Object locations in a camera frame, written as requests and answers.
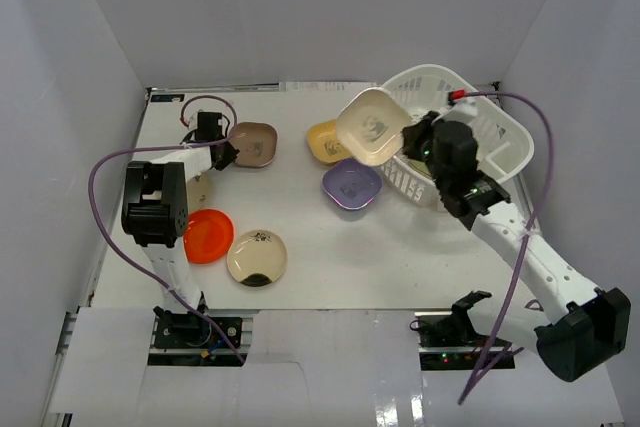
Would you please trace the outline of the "brown square panda plate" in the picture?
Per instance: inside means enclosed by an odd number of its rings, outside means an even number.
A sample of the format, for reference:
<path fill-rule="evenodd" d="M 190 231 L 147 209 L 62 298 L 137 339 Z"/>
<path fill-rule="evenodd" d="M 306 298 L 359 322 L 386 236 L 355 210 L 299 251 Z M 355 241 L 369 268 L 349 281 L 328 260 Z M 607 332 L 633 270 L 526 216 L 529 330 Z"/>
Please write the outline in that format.
<path fill-rule="evenodd" d="M 230 141 L 238 151 L 234 164 L 242 168 L 258 169 L 275 158 L 278 133 L 267 123 L 241 122 Z"/>

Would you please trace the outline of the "cream square panda plate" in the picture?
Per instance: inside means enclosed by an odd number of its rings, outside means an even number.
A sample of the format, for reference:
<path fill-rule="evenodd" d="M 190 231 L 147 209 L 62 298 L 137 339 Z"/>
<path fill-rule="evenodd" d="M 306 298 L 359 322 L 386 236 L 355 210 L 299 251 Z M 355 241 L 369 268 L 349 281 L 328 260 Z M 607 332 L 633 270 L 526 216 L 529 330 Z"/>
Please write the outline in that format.
<path fill-rule="evenodd" d="M 412 118 L 387 90 L 372 87 L 357 94 L 335 124 L 336 137 L 351 156 L 376 167 L 402 149 L 402 130 L 412 125 Z"/>

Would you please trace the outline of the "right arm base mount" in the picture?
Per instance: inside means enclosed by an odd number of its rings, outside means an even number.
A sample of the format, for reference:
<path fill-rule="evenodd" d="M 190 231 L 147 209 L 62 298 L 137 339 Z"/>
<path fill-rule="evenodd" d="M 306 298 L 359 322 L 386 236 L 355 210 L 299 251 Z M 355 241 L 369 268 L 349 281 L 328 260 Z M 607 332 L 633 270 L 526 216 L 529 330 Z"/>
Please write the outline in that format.
<path fill-rule="evenodd" d="M 423 372 L 472 371 L 487 336 L 479 335 L 464 316 L 476 303 L 490 298 L 485 291 L 472 291 L 456 301 L 451 310 L 416 313 L 409 329 L 418 336 Z"/>

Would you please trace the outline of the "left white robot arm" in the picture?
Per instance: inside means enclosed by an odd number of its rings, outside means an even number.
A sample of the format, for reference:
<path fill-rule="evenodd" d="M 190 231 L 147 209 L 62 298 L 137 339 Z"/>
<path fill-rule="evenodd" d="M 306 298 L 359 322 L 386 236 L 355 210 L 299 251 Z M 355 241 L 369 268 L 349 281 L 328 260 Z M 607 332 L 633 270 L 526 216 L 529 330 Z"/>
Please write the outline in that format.
<path fill-rule="evenodd" d="M 237 150 L 224 137 L 225 118 L 217 112 L 198 112 L 180 149 L 152 161 L 132 161 L 126 168 L 122 228 L 142 248 L 152 273 L 166 283 L 167 310 L 196 309 L 203 302 L 183 246 L 188 183 L 235 160 Z"/>

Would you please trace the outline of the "white plastic basket bin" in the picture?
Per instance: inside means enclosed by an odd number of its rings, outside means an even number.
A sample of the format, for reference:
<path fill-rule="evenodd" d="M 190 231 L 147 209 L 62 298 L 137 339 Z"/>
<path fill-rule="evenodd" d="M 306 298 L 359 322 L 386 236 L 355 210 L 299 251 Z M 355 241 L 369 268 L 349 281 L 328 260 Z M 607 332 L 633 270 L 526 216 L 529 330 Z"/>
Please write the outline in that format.
<path fill-rule="evenodd" d="M 475 87 L 449 68 L 423 64 L 409 68 L 382 84 L 394 100 L 418 122 L 430 111 L 446 112 L 448 93 L 473 92 Z M 468 123 L 478 142 L 479 168 L 498 183 L 517 176 L 531 160 L 534 143 L 529 132 L 487 97 L 475 97 L 479 115 Z M 378 168 L 389 185 L 420 207 L 440 209 L 439 194 L 432 179 L 413 170 L 402 154 L 394 155 Z"/>

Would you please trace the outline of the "cream round flower plate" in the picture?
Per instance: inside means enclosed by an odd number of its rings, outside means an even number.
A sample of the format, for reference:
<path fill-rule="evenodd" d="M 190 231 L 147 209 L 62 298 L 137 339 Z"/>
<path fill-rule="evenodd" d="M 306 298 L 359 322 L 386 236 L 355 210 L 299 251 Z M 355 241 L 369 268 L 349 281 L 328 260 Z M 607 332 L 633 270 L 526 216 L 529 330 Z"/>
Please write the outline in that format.
<path fill-rule="evenodd" d="M 193 213 L 204 208 L 210 193 L 211 182 L 206 173 L 190 180 L 187 183 L 189 213 Z"/>

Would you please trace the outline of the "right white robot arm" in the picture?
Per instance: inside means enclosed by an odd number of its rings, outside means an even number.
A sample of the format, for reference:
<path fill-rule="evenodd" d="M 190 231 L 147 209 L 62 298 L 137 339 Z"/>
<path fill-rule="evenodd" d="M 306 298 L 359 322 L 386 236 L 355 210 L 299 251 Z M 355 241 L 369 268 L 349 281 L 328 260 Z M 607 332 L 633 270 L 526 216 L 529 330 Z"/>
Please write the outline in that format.
<path fill-rule="evenodd" d="M 498 337 L 533 351 L 566 382 L 624 350 L 629 298 L 618 288 L 600 288 L 527 229 L 509 193 L 479 169 L 468 125 L 428 114 L 403 128 L 402 137 L 403 154 L 425 163 L 447 212 L 511 266 L 541 305 L 540 311 L 505 307 L 486 291 L 472 291 L 431 334 L 452 334 L 466 346 Z"/>

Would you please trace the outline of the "orange round plate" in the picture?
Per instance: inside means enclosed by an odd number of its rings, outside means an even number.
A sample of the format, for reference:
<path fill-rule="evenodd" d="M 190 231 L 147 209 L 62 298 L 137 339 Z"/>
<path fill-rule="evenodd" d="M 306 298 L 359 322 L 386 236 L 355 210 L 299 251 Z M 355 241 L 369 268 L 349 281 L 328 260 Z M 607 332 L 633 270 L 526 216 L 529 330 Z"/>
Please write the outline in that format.
<path fill-rule="evenodd" d="M 234 236 L 234 225 L 224 212 L 215 209 L 193 212 L 183 237 L 186 257 L 193 264 L 215 262 L 229 251 Z"/>

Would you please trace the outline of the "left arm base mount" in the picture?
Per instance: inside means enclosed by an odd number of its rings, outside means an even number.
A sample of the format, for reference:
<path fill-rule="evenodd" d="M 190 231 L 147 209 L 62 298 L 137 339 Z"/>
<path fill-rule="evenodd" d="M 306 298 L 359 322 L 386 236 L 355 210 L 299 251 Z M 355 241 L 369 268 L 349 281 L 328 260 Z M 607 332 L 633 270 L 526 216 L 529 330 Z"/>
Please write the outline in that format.
<path fill-rule="evenodd" d="M 209 323 L 192 313 L 174 313 L 159 306 L 153 311 L 156 324 L 152 346 L 156 349 L 208 349 L 219 342 L 227 346 Z M 240 347 L 243 327 L 241 317 L 211 317 L 211 320 L 236 348 Z"/>

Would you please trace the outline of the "green square panda plate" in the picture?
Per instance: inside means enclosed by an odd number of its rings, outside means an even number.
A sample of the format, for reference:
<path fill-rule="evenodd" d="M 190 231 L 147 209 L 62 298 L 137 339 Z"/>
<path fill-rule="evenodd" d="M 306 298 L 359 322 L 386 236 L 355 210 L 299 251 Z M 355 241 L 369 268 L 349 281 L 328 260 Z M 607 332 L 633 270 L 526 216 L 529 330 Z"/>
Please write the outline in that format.
<path fill-rule="evenodd" d="M 419 172 L 425 178 L 428 178 L 428 179 L 432 178 L 431 173 L 424 162 L 409 160 L 408 164 L 413 170 L 415 170 L 416 172 Z"/>

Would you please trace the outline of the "yellow square plate far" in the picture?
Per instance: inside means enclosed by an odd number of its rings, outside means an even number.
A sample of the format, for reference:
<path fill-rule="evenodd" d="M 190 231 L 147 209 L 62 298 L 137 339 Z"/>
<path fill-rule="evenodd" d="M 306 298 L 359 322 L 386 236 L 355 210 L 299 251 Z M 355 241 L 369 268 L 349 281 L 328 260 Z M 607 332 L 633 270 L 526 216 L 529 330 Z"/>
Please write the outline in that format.
<path fill-rule="evenodd" d="M 336 136 L 336 122 L 329 120 L 313 125 L 306 134 L 307 144 L 314 158 L 332 165 L 350 156 Z"/>

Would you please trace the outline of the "purple square panda plate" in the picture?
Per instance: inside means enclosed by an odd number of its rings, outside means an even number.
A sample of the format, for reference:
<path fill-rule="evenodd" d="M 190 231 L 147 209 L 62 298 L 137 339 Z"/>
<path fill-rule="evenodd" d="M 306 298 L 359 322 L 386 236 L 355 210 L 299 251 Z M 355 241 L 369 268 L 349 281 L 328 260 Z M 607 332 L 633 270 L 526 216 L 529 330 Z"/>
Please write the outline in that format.
<path fill-rule="evenodd" d="M 348 158 L 325 172 L 322 188 L 341 208 L 357 211 L 367 207 L 379 194 L 382 179 L 373 168 Z"/>

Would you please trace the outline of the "cream round plate black mound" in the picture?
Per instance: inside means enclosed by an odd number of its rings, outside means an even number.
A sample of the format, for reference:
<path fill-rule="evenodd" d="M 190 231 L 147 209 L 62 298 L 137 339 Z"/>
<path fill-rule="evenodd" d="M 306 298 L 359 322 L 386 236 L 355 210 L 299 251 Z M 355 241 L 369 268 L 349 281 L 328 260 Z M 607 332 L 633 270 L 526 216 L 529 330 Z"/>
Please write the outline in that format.
<path fill-rule="evenodd" d="M 257 229 L 240 235 L 230 247 L 226 257 L 232 278 L 251 288 L 273 284 L 285 273 L 288 252 L 276 233 Z"/>

